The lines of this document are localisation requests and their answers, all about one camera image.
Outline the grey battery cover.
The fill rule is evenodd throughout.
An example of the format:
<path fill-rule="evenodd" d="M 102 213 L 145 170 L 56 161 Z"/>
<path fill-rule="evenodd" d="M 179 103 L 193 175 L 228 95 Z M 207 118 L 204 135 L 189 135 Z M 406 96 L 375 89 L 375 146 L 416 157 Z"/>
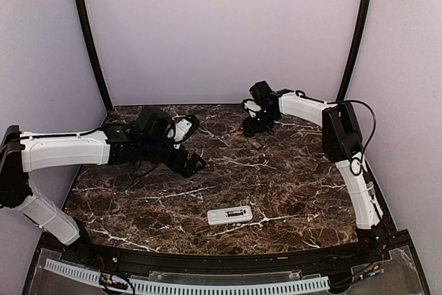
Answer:
<path fill-rule="evenodd" d="M 257 142 L 256 140 L 254 140 L 254 139 L 249 138 L 247 141 L 248 141 L 248 142 L 250 143 L 250 145 L 253 146 L 255 149 L 261 149 L 261 148 L 262 148 L 262 145 L 261 145 L 259 142 Z"/>

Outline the white remote control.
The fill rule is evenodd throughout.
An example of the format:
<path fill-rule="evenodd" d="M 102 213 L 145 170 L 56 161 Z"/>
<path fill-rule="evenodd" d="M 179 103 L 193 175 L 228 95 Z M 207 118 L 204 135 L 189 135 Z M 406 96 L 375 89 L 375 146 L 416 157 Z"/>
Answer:
<path fill-rule="evenodd" d="M 241 207 L 209 210 L 207 211 L 206 216 L 208 224 L 211 226 L 227 225 L 250 221 L 253 218 L 253 212 L 251 207 L 246 205 Z"/>

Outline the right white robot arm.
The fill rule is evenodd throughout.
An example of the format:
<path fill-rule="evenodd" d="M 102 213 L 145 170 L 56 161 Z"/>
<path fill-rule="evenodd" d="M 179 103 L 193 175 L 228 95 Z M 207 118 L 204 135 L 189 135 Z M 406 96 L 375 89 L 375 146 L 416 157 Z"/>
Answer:
<path fill-rule="evenodd" d="M 255 83 L 249 92 L 251 98 L 241 103 L 249 114 L 242 121 L 247 137 L 272 132 L 283 115 L 321 127 L 323 153 L 339 170 L 354 207 L 360 242 L 353 246 L 352 256 L 359 263 L 369 262 L 377 255 L 378 242 L 386 232 L 382 230 L 383 211 L 365 161 L 367 145 L 353 107 L 355 101 L 326 102 L 300 90 L 274 91 L 266 81 Z"/>

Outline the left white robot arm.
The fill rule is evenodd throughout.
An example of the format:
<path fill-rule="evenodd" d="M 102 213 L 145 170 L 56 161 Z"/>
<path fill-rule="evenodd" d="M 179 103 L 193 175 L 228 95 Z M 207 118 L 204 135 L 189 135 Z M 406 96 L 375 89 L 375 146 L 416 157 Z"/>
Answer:
<path fill-rule="evenodd" d="M 150 162 L 164 164 L 172 172 L 190 178 L 206 166 L 201 156 L 183 146 L 199 125 L 195 115 L 173 119 L 147 106 L 128 124 L 85 132 L 31 133 L 10 126 L 1 143 L 1 207 L 20 211 L 60 243 L 70 246 L 80 263 L 90 265 L 97 260 L 97 248 L 88 242 L 81 223 L 49 200 L 29 174 L 59 166 Z"/>

